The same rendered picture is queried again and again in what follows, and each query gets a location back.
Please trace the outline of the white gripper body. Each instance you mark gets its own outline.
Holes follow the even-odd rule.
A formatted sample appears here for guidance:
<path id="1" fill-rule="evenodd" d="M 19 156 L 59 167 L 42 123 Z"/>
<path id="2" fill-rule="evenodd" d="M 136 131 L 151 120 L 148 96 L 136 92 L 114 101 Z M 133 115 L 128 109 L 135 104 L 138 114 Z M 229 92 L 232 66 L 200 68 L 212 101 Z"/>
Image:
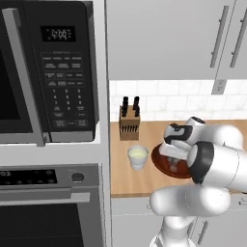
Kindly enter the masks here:
<path id="1" fill-rule="evenodd" d="M 185 160 L 190 146 L 184 143 L 166 144 L 163 143 L 159 148 L 159 153 L 164 156 Z"/>

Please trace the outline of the red-brown ice bowl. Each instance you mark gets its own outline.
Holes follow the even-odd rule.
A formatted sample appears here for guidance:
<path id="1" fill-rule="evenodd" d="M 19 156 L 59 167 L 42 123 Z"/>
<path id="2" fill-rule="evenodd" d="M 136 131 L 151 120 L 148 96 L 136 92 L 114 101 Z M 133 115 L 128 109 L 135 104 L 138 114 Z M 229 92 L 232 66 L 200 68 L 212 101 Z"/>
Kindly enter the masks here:
<path id="1" fill-rule="evenodd" d="M 172 178 L 191 178 L 187 164 L 184 160 L 180 160 L 178 164 L 176 164 L 178 166 L 178 173 L 172 173 L 170 171 L 170 166 L 172 166 L 172 164 L 168 162 L 167 156 L 161 155 L 159 153 L 159 148 L 160 145 L 156 146 L 152 150 L 151 160 L 154 166 L 160 172 Z"/>

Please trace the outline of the glass of lemonade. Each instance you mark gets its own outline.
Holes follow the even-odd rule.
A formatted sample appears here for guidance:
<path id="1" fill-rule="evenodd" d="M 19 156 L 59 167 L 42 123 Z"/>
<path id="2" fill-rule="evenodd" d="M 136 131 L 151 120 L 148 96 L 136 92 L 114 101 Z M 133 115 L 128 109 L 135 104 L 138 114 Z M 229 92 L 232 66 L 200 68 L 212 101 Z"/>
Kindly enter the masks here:
<path id="1" fill-rule="evenodd" d="M 142 170 L 148 159 L 149 150 L 140 145 L 134 145 L 127 151 L 127 156 L 131 167 L 134 170 Z"/>

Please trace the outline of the wooden knife block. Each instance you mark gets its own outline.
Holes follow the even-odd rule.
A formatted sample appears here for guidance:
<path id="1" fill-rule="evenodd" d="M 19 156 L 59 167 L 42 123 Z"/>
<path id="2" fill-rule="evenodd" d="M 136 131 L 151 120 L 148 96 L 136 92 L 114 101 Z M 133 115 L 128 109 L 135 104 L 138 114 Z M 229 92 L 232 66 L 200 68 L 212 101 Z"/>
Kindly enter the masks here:
<path id="1" fill-rule="evenodd" d="M 141 116 L 135 116 L 135 110 L 132 105 L 127 108 L 126 116 L 120 113 L 119 133 L 121 141 L 138 141 Z"/>

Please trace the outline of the grey drawer front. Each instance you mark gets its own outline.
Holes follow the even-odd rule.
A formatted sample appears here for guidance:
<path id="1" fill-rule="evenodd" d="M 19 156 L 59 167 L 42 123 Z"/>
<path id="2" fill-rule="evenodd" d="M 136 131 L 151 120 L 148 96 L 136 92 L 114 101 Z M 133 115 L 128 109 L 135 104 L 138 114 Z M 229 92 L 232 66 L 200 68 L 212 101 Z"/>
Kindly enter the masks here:
<path id="1" fill-rule="evenodd" d="M 228 209 L 228 212 L 238 211 L 238 210 L 247 210 L 247 206 L 240 206 L 238 202 L 243 199 L 247 201 L 247 194 L 239 193 L 231 195 L 231 204 Z"/>

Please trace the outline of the grey base cupboard door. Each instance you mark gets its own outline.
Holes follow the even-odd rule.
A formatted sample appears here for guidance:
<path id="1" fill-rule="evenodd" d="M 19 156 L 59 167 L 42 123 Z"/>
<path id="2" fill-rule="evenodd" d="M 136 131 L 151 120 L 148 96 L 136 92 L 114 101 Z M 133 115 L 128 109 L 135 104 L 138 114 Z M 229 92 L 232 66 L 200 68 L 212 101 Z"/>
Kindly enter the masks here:
<path id="1" fill-rule="evenodd" d="M 161 225 L 149 197 L 112 199 L 113 247 L 150 247 Z"/>
<path id="2" fill-rule="evenodd" d="M 205 220 L 208 226 L 201 245 L 198 245 Z M 190 238 L 197 247 L 247 247 L 247 210 L 231 211 L 217 217 L 199 217 Z"/>

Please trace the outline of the round steel oven knob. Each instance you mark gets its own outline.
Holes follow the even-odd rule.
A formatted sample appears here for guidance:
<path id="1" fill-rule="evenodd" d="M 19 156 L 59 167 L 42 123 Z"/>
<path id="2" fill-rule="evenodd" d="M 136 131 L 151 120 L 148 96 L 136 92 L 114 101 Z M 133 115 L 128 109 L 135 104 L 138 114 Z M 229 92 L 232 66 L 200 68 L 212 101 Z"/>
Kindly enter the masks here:
<path id="1" fill-rule="evenodd" d="M 82 173 L 74 173 L 71 175 L 71 179 L 75 183 L 82 183 L 85 176 Z"/>

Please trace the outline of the steel built-in oven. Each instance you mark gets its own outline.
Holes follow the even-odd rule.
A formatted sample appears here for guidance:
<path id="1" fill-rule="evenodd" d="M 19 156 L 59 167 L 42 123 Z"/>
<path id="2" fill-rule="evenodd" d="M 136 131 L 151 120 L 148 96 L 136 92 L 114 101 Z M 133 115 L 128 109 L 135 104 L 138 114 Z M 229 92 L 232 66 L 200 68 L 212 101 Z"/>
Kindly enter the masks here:
<path id="1" fill-rule="evenodd" d="M 98 166 L 0 167 L 0 247 L 103 247 Z"/>

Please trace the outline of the black microwave oven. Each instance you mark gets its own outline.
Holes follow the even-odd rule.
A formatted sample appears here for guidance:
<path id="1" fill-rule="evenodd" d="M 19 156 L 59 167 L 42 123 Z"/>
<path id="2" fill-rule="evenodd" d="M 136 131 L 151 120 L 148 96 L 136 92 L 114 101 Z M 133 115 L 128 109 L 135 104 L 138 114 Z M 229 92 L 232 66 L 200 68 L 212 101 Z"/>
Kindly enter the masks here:
<path id="1" fill-rule="evenodd" d="M 24 48 L 47 143 L 92 142 L 98 122 L 94 5 L 80 0 L 23 4 Z"/>

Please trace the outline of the oven door with dark window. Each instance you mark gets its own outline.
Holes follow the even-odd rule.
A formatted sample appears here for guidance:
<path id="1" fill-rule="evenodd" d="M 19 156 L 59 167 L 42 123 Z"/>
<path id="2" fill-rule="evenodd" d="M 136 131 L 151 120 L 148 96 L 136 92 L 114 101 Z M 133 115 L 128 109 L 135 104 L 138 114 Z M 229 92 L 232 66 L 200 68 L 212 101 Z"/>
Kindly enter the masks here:
<path id="1" fill-rule="evenodd" d="M 90 193 L 88 203 L 0 206 L 0 247 L 103 247 L 96 188 L 0 191 L 0 202 L 65 199 Z"/>

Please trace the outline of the black microwave door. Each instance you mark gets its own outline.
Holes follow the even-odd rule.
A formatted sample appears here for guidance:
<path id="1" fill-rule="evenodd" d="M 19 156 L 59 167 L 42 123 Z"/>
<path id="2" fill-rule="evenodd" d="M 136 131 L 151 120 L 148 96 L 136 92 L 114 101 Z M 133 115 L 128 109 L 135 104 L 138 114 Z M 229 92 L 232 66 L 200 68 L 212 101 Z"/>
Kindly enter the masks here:
<path id="1" fill-rule="evenodd" d="M 2 10 L 18 9 L 21 26 L 19 33 L 25 31 L 21 16 L 24 14 L 20 1 L 0 0 L 0 144 L 35 144 L 33 130 L 27 111 L 21 84 L 14 61 L 10 40 L 5 26 Z M 26 63 L 31 51 L 24 48 L 27 38 L 21 38 Z M 28 68 L 32 83 L 33 68 Z"/>

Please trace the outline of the grey wall socket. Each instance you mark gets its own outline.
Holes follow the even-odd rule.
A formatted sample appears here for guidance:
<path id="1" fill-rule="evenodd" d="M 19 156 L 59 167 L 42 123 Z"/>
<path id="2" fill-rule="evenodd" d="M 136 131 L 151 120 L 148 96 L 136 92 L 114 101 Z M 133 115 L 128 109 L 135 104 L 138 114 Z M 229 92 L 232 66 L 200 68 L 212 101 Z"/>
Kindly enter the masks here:
<path id="1" fill-rule="evenodd" d="M 211 93 L 213 95 L 222 95 L 225 92 L 226 85 L 227 85 L 226 79 L 215 80 Z"/>

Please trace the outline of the narrow grey wall cupboard door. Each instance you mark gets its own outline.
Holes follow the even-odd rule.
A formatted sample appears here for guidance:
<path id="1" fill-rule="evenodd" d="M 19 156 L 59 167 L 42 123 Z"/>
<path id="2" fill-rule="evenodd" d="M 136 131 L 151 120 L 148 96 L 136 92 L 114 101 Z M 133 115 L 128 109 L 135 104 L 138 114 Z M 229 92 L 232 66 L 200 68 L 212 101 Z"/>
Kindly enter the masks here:
<path id="1" fill-rule="evenodd" d="M 243 18 L 247 8 L 247 0 L 235 0 L 230 26 L 224 43 L 224 48 L 217 71 L 217 79 L 247 79 L 247 28 L 242 40 L 239 54 L 234 68 L 230 68 L 232 52 L 234 51 L 239 30 L 240 19 Z"/>

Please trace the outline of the wide grey wall cupboard door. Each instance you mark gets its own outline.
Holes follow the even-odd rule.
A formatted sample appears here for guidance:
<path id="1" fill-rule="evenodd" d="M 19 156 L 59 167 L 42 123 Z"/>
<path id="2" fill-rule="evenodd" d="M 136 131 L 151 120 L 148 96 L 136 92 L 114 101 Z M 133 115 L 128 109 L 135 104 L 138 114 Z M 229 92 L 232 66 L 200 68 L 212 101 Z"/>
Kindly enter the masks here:
<path id="1" fill-rule="evenodd" d="M 197 80 L 216 76 L 235 0 L 106 0 L 112 80 Z M 230 6 L 214 68 L 224 6 Z"/>

